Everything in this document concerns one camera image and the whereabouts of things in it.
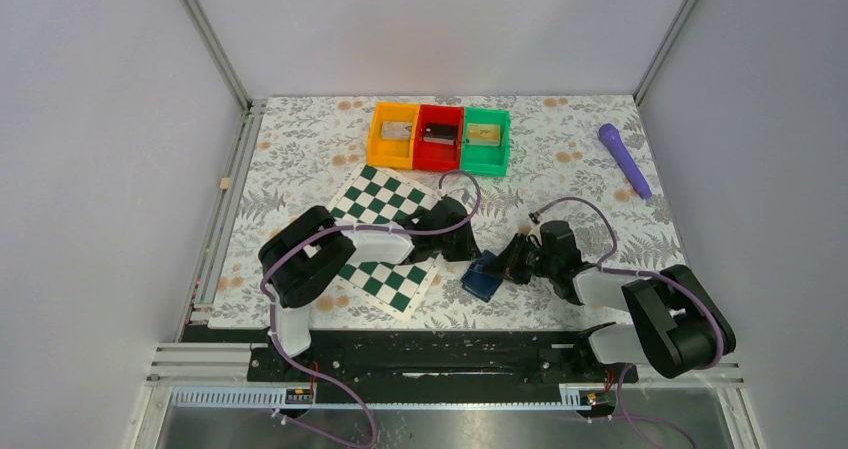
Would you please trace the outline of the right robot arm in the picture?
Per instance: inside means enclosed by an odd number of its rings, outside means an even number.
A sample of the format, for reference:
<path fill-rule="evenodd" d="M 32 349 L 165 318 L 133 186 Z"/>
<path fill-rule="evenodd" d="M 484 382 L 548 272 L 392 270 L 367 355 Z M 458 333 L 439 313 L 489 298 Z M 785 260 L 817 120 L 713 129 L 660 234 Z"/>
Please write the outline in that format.
<path fill-rule="evenodd" d="M 673 379 L 711 367 L 736 348 L 734 331 L 688 266 L 658 273 L 600 269 L 584 260 L 565 221 L 546 222 L 536 235 L 516 234 L 482 271 L 515 284 L 545 279 L 571 304 L 628 313 L 630 323 L 583 336 L 578 347 L 592 363 L 648 364 Z"/>

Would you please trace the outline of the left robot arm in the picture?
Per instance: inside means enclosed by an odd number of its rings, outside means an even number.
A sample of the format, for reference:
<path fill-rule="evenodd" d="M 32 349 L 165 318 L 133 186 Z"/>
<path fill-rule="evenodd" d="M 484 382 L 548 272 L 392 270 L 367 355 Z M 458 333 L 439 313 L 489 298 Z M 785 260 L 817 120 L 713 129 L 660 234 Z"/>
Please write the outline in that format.
<path fill-rule="evenodd" d="M 260 290 L 271 301 L 272 343 L 285 356 L 310 347 L 310 304 L 346 265 L 479 258 L 470 220 L 465 207 L 448 196 L 383 224 L 344 221 L 323 206 L 308 209 L 258 253 Z"/>

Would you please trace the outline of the blue leather card holder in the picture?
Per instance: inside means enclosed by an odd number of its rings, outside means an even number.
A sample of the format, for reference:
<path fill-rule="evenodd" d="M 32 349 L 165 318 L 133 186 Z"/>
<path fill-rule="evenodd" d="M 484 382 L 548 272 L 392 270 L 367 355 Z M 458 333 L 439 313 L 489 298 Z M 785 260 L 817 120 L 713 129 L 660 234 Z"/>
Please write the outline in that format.
<path fill-rule="evenodd" d="M 483 251 L 478 259 L 471 262 L 469 268 L 460 278 L 462 289 L 485 303 L 491 301 L 503 282 L 502 279 L 488 275 L 483 271 L 483 267 L 495 258 L 496 255 L 491 251 Z"/>

